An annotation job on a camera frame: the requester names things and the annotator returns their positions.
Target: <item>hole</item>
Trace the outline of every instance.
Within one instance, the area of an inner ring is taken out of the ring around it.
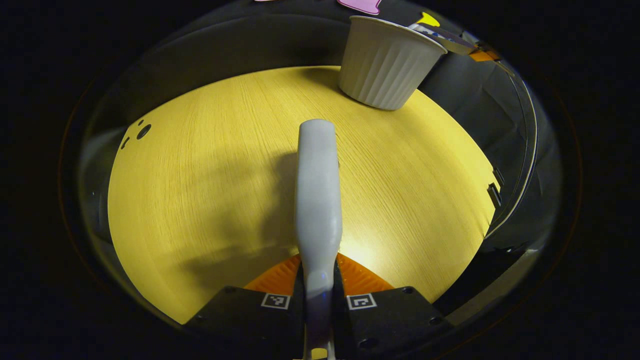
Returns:
[[[358,346],[360,348],[374,348],[374,347],[378,346],[379,343],[380,342],[376,338],[367,338],[367,339],[362,340],[358,344]]]
[[[140,130],[140,132],[136,136],[136,139],[138,140],[142,139],[142,136],[145,136],[149,132],[149,129],[151,129],[151,124],[148,124],[147,126],[143,127],[142,130]]]
[[[127,142],[129,141],[129,137],[127,136],[127,138],[124,140],[124,142],[122,143],[122,146],[120,147],[120,150],[124,149],[124,146],[127,145]]]
[[[317,348],[311,349],[312,360],[326,359],[328,356],[329,355],[325,348],[317,347]]]
[[[442,322],[442,318],[430,318],[429,319],[429,325],[438,325]]]

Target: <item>black background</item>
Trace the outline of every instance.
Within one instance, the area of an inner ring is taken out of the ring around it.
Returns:
[[[637,161],[632,150],[639,142],[638,106],[631,98],[638,90],[630,50],[638,5],[565,0],[424,4],[487,40],[516,67],[535,64],[565,103],[584,160],[580,219],[560,264],[517,311],[445,358],[636,356],[638,235],[632,209]],[[3,5],[9,118],[3,132],[3,195],[9,201],[1,341],[11,344],[2,346],[10,357],[166,357],[190,350],[215,357],[215,349],[203,353],[93,281],[67,240],[56,169],[67,119],[104,64],[140,53],[218,5]]]

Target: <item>pink object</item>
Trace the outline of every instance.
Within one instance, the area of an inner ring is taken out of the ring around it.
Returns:
[[[359,12],[377,15],[380,13],[380,10],[378,10],[380,1],[382,0],[338,0],[338,3],[348,8],[356,9]]]

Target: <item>ribbed ceramic cup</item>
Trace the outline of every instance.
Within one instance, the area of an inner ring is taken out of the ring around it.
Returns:
[[[384,110],[402,107],[447,49],[393,22],[352,16],[339,86],[347,95]]]

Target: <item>yellow wooden surface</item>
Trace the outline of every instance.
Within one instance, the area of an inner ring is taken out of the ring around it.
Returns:
[[[430,301],[462,273],[493,216],[489,161],[421,92],[400,110],[377,110],[341,93],[338,71],[225,79],[129,127],[111,173],[109,226],[153,305],[184,323],[222,286],[244,286],[297,253],[298,126],[314,118],[337,132],[340,252]]]

